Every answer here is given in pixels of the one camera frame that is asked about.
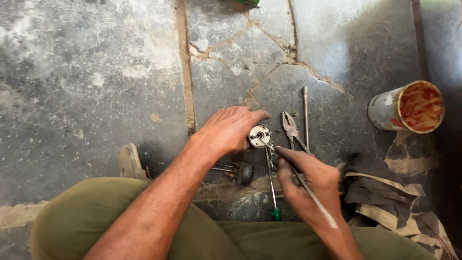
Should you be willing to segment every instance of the pliers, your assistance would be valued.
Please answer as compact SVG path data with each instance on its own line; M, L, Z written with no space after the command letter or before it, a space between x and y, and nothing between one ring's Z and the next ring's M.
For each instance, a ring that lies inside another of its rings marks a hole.
M282 126L284 127L284 130L286 131L286 134L289 137L290 146L292 150L295 150L293 145L293 138L295 137L298 143L303 147L303 150L305 150L307 154L311 155L311 152L308 150L306 145L302 141L300 141L300 136L298 135L298 130L295 121L293 120L291 115L286 111L282 112Z

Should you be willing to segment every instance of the shoe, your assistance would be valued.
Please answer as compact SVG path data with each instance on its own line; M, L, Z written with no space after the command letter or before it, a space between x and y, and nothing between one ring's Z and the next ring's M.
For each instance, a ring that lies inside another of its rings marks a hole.
M122 146L119 152L119 171L122 178L151 181L141 168L136 146L132 143Z

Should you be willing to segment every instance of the small spring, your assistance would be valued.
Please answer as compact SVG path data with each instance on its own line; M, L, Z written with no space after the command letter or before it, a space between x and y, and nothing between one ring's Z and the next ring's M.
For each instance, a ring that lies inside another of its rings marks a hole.
M269 165L273 169L274 168L274 153L270 151L270 153L268 153L268 157L269 157Z

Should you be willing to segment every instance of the stone floor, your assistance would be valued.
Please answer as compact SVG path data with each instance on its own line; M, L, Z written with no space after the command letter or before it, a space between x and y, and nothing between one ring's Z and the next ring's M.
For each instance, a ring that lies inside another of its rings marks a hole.
M231 105L264 108L271 129L282 128L281 111L297 111L303 136L305 85L318 159L341 167L365 152L419 182L433 166L431 136L377 130L366 115L372 97L423 77L410 1L4 0L0 13L2 258L29 257L38 203L118 176L123 144L157 176ZM283 133L273 141L289 146ZM211 171L195 203L217 220L271 220L263 150L232 159L255 164L253 183Z

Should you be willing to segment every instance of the screwdriver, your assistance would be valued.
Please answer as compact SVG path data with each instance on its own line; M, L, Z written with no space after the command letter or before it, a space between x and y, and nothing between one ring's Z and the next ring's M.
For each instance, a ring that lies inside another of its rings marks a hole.
M278 153L278 151L276 151L273 147L271 147L270 145L268 145L267 143L265 143L263 140L260 139L260 142L262 142L264 145L266 145L266 147L268 147L271 151L274 151L275 153L277 153L279 156L283 157L281 154ZM308 187L308 185L306 184L305 180L302 178L302 176L298 173L298 171L295 169L295 167L292 165L291 162L289 162L288 160L286 160L287 163L291 166L292 168L292 171L295 173L295 176L298 178L298 180L300 181L300 183L303 185L303 187L305 188L305 190L310 194L310 196L313 198L313 200L315 201L315 204L316 206L318 206L319 210L321 211L322 213L322 216L324 217L324 219L326 219L327 223L329 224L330 227L332 227L333 229L337 229L338 228L338 225L337 225L337 222L334 220L334 218L332 217L332 215L327 211L326 208L324 208L324 206L321 204L321 202L319 201L319 199L316 197L316 195L313 193L313 191L310 189L310 187ZM273 190L273 198L274 198L274 206L276 207L276 199L274 197L274 190Z
M273 192L273 202L274 202L274 208L271 209L271 215L273 216L274 221L281 221L281 209L278 208L278 206L276 206L276 196L274 195L273 177L272 177L271 165L269 163L268 148L266 148L265 150L266 150L266 161L268 162L269 181L271 182L271 192Z

